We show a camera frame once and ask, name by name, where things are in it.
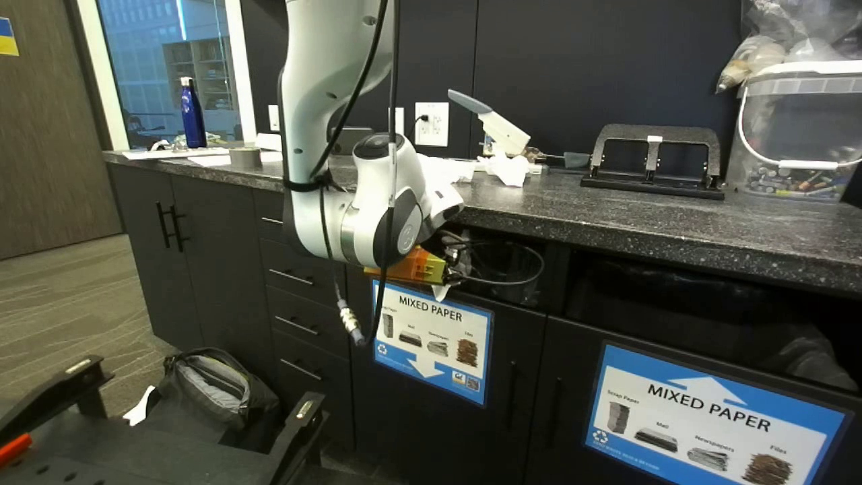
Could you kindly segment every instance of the wall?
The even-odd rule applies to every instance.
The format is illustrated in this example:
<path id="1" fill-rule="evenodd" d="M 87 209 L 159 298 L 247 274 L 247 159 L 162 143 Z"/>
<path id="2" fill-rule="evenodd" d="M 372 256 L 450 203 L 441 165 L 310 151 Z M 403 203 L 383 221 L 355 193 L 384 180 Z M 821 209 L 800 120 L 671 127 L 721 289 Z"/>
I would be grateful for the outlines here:
<path id="1" fill-rule="evenodd" d="M 65 2 L 4 0 L 22 57 L 0 57 L 0 259 L 118 235 Z"/>
<path id="2" fill-rule="evenodd" d="M 738 45 L 726 0 L 400 0 L 399 104 L 461 88 L 491 103 L 543 151 L 589 151 L 597 128 L 625 123 L 712 127 L 729 143 L 732 93 L 713 81 Z M 258 127 L 276 103 L 285 58 L 282 0 L 250 7 Z M 384 127 L 384 88 L 353 123 Z M 453 108 L 450 153 L 473 153 L 473 116 Z"/>

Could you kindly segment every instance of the blue bottle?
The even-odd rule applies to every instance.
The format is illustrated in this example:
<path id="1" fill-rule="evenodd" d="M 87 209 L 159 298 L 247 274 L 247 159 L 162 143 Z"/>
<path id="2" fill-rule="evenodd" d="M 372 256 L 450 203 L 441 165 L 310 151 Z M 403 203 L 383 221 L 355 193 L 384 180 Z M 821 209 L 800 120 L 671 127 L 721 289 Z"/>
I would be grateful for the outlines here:
<path id="1" fill-rule="evenodd" d="M 198 108 L 192 75 L 181 79 L 184 131 L 188 149 L 206 145 L 205 114 Z"/>

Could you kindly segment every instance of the red object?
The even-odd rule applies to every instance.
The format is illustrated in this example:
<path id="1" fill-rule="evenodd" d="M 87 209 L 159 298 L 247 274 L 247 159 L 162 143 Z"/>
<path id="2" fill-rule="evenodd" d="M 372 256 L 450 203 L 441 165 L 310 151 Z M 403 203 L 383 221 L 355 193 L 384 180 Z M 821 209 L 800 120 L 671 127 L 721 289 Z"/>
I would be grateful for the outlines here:
<path id="1" fill-rule="evenodd" d="M 19 456 L 25 456 L 33 448 L 33 436 L 22 433 L 4 445 L 0 445 L 0 469 L 12 464 Z"/>

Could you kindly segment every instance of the black cable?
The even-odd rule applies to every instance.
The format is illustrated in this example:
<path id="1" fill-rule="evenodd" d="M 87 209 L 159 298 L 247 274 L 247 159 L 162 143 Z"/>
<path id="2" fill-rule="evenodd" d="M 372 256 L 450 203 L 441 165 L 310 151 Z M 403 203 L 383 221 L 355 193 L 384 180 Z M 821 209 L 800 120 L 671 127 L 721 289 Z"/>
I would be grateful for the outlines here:
<path id="1" fill-rule="evenodd" d="M 330 259 L 330 243 L 328 243 L 328 227 L 325 227 L 325 186 L 321 188 L 317 209 L 321 209 L 321 231 L 322 231 L 325 259 Z"/>
<path id="2" fill-rule="evenodd" d="M 390 69 L 390 84 L 388 84 L 388 143 L 390 143 L 390 157 L 396 157 L 396 143 L 399 143 L 399 131 L 396 131 L 396 104 L 399 104 L 399 58 L 400 58 L 400 42 L 399 42 L 399 2 L 392 2 L 392 25 L 396 25 L 396 31 L 392 31 L 392 69 Z M 390 209 L 384 215 L 384 228 L 383 228 L 383 248 L 388 248 L 392 238 L 392 196 L 390 196 Z M 383 262 L 379 262 L 379 286 L 377 286 L 377 304 L 375 304 L 375 313 L 372 313 L 372 327 L 368 327 L 368 339 L 377 336 L 377 327 L 379 327 L 379 317 L 383 317 L 383 293 L 384 293 L 384 277 L 388 277 L 388 250 L 383 250 Z"/>
<path id="3" fill-rule="evenodd" d="M 355 104 L 355 99 L 360 98 L 360 88 L 365 85 L 365 79 L 368 79 L 372 64 L 375 64 L 375 57 L 377 57 L 383 25 L 384 25 L 384 11 L 388 11 L 388 0 L 379 0 L 377 26 L 375 26 L 375 38 L 372 38 L 372 48 L 368 48 L 365 64 L 360 67 L 360 75 L 359 75 L 359 81 L 355 81 L 355 85 L 353 85 L 351 103 L 348 103 L 348 108 L 342 111 L 342 118 L 338 118 L 336 128 L 330 131 L 330 138 L 328 138 L 328 143 L 325 143 L 317 165 L 316 165 L 311 173 L 310 173 L 311 178 L 322 169 L 330 149 L 336 145 L 336 141 L 338 141 L 342 131 L 344 131 L 348 116 L 353 114 L 353 104 Z"/>

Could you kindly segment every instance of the drawer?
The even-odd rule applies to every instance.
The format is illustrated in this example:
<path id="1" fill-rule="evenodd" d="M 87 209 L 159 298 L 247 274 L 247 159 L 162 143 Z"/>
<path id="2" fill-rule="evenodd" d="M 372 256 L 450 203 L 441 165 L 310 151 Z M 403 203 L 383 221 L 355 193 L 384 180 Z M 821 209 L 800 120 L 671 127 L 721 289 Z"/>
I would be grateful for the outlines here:
<path id="1" fill-rule="evenodd" d="M 290 224 L 293 213 L 282 207 L 282 193 L 255 190 L 254 207 L 258 215 L 258 235 L 260 238 L 293 238 L 295 239 L 295 231 Z"/>
<path id="2" fill-rule="evenodd" d="M 270 289 L 270 327 L 317 349 L 344 358 L 348 331 L 333 313 L 333 302 L 306 298 L 281 289 Z"/>
<path id="3" fill-rule="evenodd" d="M 276 328 L 272 328 L 275 366 L 272 387 L 285 407 L 306 390 L 325 393 L 325 436 L 353 448 L 353 390 L 351 390 L 351 364 L 330 358 L 310 345 L 301 345 Z"/>
<path id="4" fill-rule="evenodd" d="M 310 298 L 333 298 L 333 262 L 306 256 L 298 243 L 290 248 L 282 239 L 260 239 L 266 289 L 282 289 Z"/>

